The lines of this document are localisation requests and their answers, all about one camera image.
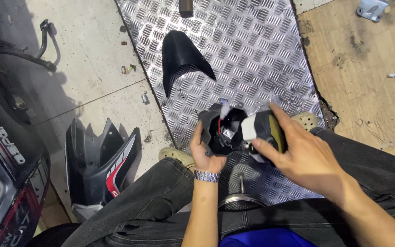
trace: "concrete floor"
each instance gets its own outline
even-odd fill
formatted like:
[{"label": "concrete floor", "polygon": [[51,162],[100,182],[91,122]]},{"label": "concrete floor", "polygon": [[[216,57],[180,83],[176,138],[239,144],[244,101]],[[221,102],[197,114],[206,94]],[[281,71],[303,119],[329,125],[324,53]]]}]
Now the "concrete floor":
[{"label": "concrete floor", "polygon": [[[74,118],[96,135],[102,133],[108,117],[123,137],[140,128],[145,141],[126,178],[128,184],[154,165],[158,150],[172,141],[132,42],[120,32],[123,21],[113,0],[0,0],[0,39],[35,54],[44,19],[53,25],[42,58],[57,65],[56,72],[10,56],[0,56],[0,61],[20,81],[29,107],[36,112],[33,123],[51,154],[51,181],[70,212],[64,136]],[[136,65],[136,71],[123,74],[122,66],[130,64]],[[143,91],[148,92],[150,104],[143,104]]]}]

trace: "black jeans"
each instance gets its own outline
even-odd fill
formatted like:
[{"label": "black jeans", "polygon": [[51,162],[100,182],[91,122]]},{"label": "black jeans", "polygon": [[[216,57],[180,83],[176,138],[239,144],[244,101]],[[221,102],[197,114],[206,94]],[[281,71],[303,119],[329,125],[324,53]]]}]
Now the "black jeans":
[{"label": "black jeans", "polygon": [[[395,218],[395,156],[321,130],[339,164]],[[63,246],[180,246],[193,175],[165,158],[83,223]],[[257,210],[219,212],[219,237],[251,229],[288,228],[317,246],[357,246],[339,209],[327,199],[300,199]]]}]

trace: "metal bracket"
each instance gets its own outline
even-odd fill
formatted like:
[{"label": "metal bracket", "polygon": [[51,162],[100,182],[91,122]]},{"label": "metal bracket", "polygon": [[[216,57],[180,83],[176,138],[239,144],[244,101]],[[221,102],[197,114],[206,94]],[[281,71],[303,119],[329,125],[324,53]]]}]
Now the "metal bracket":
[{"label": "metal bracket", "polygon": [[357,14],[374,22],[382,19],[382,12],[389,3],[385,0],[361,0]]}]

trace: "blue shirt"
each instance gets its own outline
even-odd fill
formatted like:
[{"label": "blue shirt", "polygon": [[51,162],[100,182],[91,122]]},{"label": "blue shirt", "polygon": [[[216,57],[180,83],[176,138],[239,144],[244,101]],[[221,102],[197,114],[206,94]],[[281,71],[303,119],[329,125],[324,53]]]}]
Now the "blue shirt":
[{"label": "blue shirt", "polygon": [[271,228],[226,236],[219,247],[316,247],[289,229]]}]

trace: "hand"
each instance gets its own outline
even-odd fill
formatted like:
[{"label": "hand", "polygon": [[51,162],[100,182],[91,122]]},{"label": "hand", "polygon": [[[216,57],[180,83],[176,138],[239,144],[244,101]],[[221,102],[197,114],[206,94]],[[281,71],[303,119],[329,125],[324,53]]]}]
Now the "hand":
[{"label": "hand", "polygon": [[252,144],[294,183],[317,192],[339,206],[344,197],[360,187],[338,164],[330,146],[307,132],[277,105],[269,104],[286,136],[288,150],[281,154],[262,139]]},{"label": "hand", "polygon": [[202,135],[202,122],[196,126],[195,133],[191,138],[190,149],[191,155],[193,156],[193,160],[195,161],[195,169],[198,171],[209,171],[212,173],[220,173],[222,171],[223,166],[227,162],[227,158],[223,156],[214,156],[208,157],[205,155],[207,151],[206,145],[201,142],[200,136]]}]

